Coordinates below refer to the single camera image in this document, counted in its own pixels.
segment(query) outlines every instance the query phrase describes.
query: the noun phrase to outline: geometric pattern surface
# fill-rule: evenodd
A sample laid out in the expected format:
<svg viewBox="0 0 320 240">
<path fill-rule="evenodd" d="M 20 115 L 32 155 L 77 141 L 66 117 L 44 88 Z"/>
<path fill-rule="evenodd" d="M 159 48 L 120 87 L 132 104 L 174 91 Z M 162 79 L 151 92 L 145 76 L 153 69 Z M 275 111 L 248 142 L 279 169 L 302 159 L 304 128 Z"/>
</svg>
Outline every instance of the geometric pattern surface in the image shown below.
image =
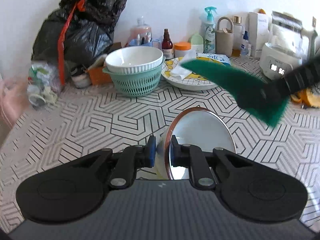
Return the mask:
<svg viewBox="0 0 320 240">
<path fill-rule="evenodd" d="M 231 58 L 233 67 L 263 78 L 259 62 Z M 161 80 L 149 95 L 126 98 L 113 85 L 78 90 L 66 86 L 55 105 L 28 109 L 0 150 L 0 227 L 9 232 L 23 221 L 15 200 L 26 178 L 101 148 L 120 151 L 146 144 L 190 107 L 205 107 L 228 126 L 236 153 L 299 179 L 308 190 L 301 221 L 320 230 L 320 112 L 289 104 L 275 128 L 240 109 L 233 97 L 216 87 L 186 91 Z M 137 172 L 138 179 L 157 179 L 154 168 Z"/>
</svg>

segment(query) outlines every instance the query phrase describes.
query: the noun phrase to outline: small jar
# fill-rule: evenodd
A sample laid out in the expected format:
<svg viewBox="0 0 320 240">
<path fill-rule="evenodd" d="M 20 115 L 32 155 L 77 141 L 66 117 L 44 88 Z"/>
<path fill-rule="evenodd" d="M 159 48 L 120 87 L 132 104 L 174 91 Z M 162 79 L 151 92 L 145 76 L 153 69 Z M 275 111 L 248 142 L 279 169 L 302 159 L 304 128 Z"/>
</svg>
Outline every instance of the small jar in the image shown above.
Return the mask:
<svg viewBox="0 0 320 240">
<path fill-rule="evenodd" d="M 79 65 L 70 70 L 71 79 L 76 88 L 86 88 L 92 84 L 89 74 L 84 71 L 85 69 L 84 66 Z"/>
<path fill-rule="evenodd" d="M 174 45 L 174 56 L 184 57 L 191 50 L 190 42 L 178 42 Z"/>
</svg>

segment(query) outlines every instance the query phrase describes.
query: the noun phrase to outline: white wall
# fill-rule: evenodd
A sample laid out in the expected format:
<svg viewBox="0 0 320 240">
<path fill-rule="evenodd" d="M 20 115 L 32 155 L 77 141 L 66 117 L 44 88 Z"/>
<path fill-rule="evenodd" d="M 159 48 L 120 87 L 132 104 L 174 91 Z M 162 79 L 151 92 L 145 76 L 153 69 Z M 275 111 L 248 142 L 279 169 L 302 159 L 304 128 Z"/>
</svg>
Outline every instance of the white wall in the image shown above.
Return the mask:
<svg viewBox="0 0 320 240">
<path fill-rule="evenodd" d="M 26 73 L 32 45 L 46 16 L 60 0 L 0 0 L 0 70 L 4 77 Z M 320 0 L 128 0 L 115 31 L 115 41 L 125 42 L 138 16 L 152 26 L 160 38 L 168 28 L 173 42 L 187 40 L 199 31 L 204 7 L 215 6 L 219 16 L 241 15 L 263 8 L 289 12 L 311 28 L 312 16 L 318 19 Z"/>
</svg>

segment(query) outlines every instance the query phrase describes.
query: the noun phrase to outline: glass bottle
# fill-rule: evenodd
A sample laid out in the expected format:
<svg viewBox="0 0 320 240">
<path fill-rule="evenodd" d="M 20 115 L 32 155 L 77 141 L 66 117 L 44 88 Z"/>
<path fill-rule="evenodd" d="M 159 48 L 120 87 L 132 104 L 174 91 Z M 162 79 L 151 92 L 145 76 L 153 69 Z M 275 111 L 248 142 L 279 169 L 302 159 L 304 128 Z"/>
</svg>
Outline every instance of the glass bottle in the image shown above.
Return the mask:
<svg viewBox="0 0 320 240">
<path fill-rule="evenodd" d="M 131 40 L 136 39 L 138 35 L 140 36 L 140 41 L 143 37 L 145 37 L 146 40 L 149 40 L 149 42 L 152 40 L 151 27 L 145 23 L 143 17 L 137 19 L 137 25 L 132 27 L 130 32 L 130 37 L 127 41 L 128 43 Z"/>
<path fill-rule="evenodd" d="M 173 44 L 170 40 L 168 29 L 164 29 L 163 41 L 162 41 L 162 52 L 165 59 L 173 59 Z"/>
<path fill-rule="evenodd" d="M 242 44 L 241 44 L 241 53 L 240 53 L 240 57 L 241 58 L 246 58 L 248 55 L 248 46 L 249 46 L 249 42 L 248 42 L 248 32 L 245 31 L 244 32 L 244 36 L 243 36 L 243 40 L 242 40 Z"/>
<path fill-rule="evenodd" d="M 243 37 L 243 29 L 242 29 L 242 25 L 241 25 L 241 16 L 234 16 L 234 19 L 233 19 L 233 48 L 232 48 L 232 55 L 234 57 L 240 56 L 242 37 Z"/>
</svg>

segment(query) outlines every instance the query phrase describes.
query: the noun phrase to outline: beige water bottle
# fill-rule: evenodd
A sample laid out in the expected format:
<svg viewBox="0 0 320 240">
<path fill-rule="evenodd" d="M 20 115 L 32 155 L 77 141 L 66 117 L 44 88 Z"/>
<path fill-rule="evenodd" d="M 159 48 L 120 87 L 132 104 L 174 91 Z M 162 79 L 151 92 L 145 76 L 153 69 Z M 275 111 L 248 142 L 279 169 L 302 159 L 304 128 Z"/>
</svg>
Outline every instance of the beige water bottle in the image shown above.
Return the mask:
<svg viewBox="0 0 320 240">
<path fill-rule="evenodd" d="M 220 22 L 227 20 L 230 22 L 231 30 L 220 30 Z M 221 17 L 217 23 L 216 30 L 216 53 L 224 54 L 227 57 L 231 57 L 233 47 L 233 22 L 228 17 Z"/>
</svg>

